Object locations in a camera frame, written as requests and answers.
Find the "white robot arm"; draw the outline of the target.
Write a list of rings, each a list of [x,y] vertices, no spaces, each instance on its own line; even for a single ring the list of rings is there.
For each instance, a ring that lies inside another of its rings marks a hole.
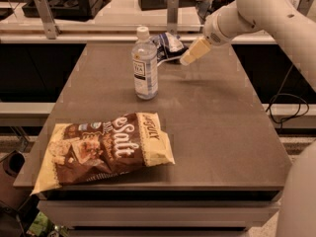
[[[316,90],[316,23],[290,0],[235,0],[208,16],[203,36],[181,57],[188,65],[214,45],[237,36],[266,31]],[[316,237],[316,142],[294,161],[280,201],[276,237]]]

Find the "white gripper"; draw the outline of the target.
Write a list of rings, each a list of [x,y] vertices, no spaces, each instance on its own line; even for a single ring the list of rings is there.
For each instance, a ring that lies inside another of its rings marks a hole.
[[[233,40],[225,35],[219,27],[219,13],[208,15],[203,26],[204,37],[197,38],[180,58],[183,65],[189,65],[206,55],[213,45],[224,45]]]

